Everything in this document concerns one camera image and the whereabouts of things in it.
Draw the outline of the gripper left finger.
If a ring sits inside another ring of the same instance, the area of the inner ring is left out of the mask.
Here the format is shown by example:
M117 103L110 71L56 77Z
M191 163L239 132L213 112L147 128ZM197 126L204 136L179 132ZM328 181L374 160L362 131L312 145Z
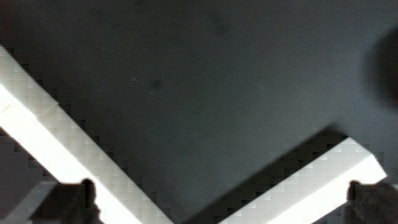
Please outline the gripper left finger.
M88 179L72 184L42 181L0 218L0 224L104 224L94 200L96 186Z

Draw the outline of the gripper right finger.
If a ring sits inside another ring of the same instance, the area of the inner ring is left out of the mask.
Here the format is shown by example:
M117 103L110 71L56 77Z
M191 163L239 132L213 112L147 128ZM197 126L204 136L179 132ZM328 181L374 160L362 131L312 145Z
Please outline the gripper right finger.
M398 189L385 182L350 182L344 224L398 224Z

